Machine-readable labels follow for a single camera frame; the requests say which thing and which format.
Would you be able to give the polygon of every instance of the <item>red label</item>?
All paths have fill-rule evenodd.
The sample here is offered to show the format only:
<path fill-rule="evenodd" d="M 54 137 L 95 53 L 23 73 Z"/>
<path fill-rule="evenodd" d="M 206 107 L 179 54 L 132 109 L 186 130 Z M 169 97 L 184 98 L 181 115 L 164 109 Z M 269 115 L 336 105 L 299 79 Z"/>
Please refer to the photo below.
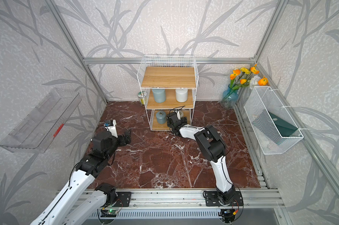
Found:
<path fill-rule="evenodd" d="M 64 125 L 64 124 L 61 124 L 61 125 L 59 126 L 59 128 L 56 130 L 56 132 L 55 132 L 55 134 L 53 135 L 53 137 L 56 137 L 56 136 L 57 136 L 57 134 L 59 133 L 59 131 L 63 128 L 63 125 Z"/>

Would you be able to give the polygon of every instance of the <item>green notebook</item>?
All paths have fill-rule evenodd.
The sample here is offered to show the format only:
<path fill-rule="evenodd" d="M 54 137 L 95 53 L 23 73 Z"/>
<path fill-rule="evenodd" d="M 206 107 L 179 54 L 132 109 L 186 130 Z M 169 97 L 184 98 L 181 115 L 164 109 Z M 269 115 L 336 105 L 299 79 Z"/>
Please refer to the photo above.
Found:
<path fill-rule="evenodd" d="M 292 124 L 284 121 L 283 119 L 279 118 L 278 116 L 274 115 L 271 112 L 268 112 L 269 115 L 271 116 L 273 123 L 275 124 L 275 126 L 277 127 L 278 131 L 280 132 L 282 137 L 290 137 L 294 132 L 296 132 L 298 130 L 298 128 L 296 128 L 295 126 L 293 126 Z M 265 122 L 269 122 L 266 118 L 266 114 L 267 111 L 263 110 L 262 113 L 253 121 L 253 125 L 256 126 L 259 130 L 264 130 L 264 127 L 268 127 L 265 126 Z M 277 144 L 280 144 L 280 140 L 279 140 L 279 136 L 277 135 L 271 135 L 268 136 L 272 141 L 274 141 Z"/>

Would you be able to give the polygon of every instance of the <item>glass vase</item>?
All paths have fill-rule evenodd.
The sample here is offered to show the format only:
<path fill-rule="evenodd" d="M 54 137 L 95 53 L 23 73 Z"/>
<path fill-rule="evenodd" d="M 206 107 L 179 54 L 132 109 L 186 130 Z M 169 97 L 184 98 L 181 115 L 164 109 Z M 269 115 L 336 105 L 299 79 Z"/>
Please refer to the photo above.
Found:
<path fill-rule="evenodd" d="M 238 100 L 238 89 L 233 90 L 228 87 L 222 94 L 221 106 L 225 109 L 233 109 Z"/>

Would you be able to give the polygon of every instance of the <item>gray-blue canister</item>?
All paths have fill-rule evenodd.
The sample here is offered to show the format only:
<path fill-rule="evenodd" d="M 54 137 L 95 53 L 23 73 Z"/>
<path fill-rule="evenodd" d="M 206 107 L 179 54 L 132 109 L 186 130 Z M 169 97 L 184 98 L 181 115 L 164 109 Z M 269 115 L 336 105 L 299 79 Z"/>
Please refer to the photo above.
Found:
<path fill-rule="evenodd" d="M 158 111 L 156 113 L 156 118 L 159 124 L 164 124 L 167 122 L 166 113 L 164 111 Z"/>
<path fill-rule="evenodd" d="M 152 88 L 154 101 L 157 103 L 162 103 L 166 101 L 166 91 L 161 88 Z"/>

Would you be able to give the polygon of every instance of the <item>red marble surface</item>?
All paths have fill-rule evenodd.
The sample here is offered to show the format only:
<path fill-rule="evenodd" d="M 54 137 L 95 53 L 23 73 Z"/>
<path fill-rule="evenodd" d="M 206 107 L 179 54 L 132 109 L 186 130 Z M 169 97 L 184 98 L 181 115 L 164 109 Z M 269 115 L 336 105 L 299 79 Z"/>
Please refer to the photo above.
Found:
<path fill-rule="evenodd" d="M 196 141 L 167 131 L 151 131 L 145 108 L 139 102 L 109 102 L 100 124 L 108 119 L 116 119 L 118 134 L 131 129 L 132 142 L 117 149 L 113 165 L 104 168 L 89 188 L 102 182 L 117 188 L 216 187 L 212 167 L 204 159 Z M 209 124 L 221 126 L 232 140 L 230 149 L 229 137 L 215 126 L 227 143 L 226 151 L 230 149 L 226 162 L 232 182 L 240 188 L 259 188 L 234 110 L 223 109 L 217 101 L 196 102 L 192 125 Z"/>

